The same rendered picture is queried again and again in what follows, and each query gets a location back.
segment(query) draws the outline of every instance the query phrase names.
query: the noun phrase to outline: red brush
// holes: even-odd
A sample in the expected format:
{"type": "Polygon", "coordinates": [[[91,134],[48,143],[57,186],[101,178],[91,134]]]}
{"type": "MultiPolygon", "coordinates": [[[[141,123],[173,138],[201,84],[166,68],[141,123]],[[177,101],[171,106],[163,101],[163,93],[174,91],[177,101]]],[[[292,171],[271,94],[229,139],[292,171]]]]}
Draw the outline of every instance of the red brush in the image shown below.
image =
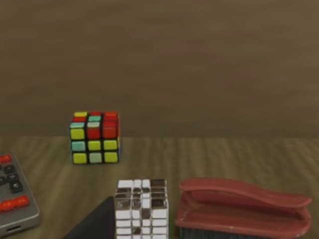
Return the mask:
{"type": "Polygon", "coordinates": [[[311,226],[312,199],[304,195],[222,178],[190,178],[180,188],[181,239],[294,239],[311,226]]]}

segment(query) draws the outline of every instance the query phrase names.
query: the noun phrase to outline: gray device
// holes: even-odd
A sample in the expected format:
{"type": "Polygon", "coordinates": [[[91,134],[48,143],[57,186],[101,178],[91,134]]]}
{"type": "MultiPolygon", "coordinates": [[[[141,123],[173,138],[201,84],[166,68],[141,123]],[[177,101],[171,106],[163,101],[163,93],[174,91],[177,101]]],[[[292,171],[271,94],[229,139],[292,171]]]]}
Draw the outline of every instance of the gray device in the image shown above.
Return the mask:
{"type": "Polygon", "coordinates": [[[40,211],[13,153],[0,155],[0,238],[35,227],[40,211]]]}

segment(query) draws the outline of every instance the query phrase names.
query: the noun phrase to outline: puzzle cube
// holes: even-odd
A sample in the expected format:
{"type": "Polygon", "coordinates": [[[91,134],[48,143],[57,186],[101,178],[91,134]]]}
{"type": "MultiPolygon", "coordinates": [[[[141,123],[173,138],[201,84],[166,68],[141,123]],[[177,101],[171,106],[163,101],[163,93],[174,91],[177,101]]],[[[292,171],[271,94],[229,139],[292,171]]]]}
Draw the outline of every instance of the puzzle cube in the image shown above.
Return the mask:
{"type": "Polygon", "coordinates": [[[118,181],[116,239],[168,239],[168,198],[164,179],[118,181]]]}
{"type": "Polygon", "coordinates": [[[76,112],[69,135],[74,164],[119,162],[121,139],[117,112],[76,112]]]}

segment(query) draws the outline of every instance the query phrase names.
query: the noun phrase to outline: red plastic handle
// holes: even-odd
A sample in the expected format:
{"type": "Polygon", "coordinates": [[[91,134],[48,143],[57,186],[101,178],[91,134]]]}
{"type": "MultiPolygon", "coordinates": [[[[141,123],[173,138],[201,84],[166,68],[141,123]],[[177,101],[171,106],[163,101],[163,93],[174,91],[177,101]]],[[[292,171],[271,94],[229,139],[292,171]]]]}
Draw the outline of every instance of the red plastic handle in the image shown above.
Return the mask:
{"type": "Polygon", "coordinates": [[[180,184],[180,188],[186,192],[218,191],[232,193],[283,208],[301,208],[312,201],[310,197],[304,195],[273,192],[253,184],[225,178],[189,178],[180,184]]]}

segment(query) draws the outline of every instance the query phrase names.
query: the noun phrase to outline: yellow square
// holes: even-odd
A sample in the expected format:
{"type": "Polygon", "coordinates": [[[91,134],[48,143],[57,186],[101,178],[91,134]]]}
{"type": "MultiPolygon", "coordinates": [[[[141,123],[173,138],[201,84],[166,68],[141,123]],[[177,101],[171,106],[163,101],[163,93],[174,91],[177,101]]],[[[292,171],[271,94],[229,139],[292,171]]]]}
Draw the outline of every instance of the yellow square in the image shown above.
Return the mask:
{"type": "Polygon", "coordinates": [[[115,150],[118,149],[116,140],[105,140],[103,143],[104,150],[115,150]]]}
{"type": "Polygon", "coordinates": [[[115,152],[104,153],[104,159],[105,159],[106,163],[117,163],[118,162],[118,154],[115,152]]]}
{"type": "Polygon", "coordinates": [[[89,148],[89,151],[101,150],[101,142],[97,140],[89,141],[88,148],[89,148]]]}
{"type": "Polygon", "coordinates": [[[86,164],[87,157],[85,153],[74,153],[73,154],[73,163],[75,164],[86,164]]]}
{"type": "Polygon", "coordinates": [[[85,116],[87,116],[87,115],[88,115],[87,112],[75,112],[75,113],[74,113],[74,116],[75,116],[75,117],[85,117],[85,116]]]}
{"type": "Polygon", "coordinates": [[[84,129],[82,128],[72,128],[70,129],[71,139],[84,139],[84,129]]]}

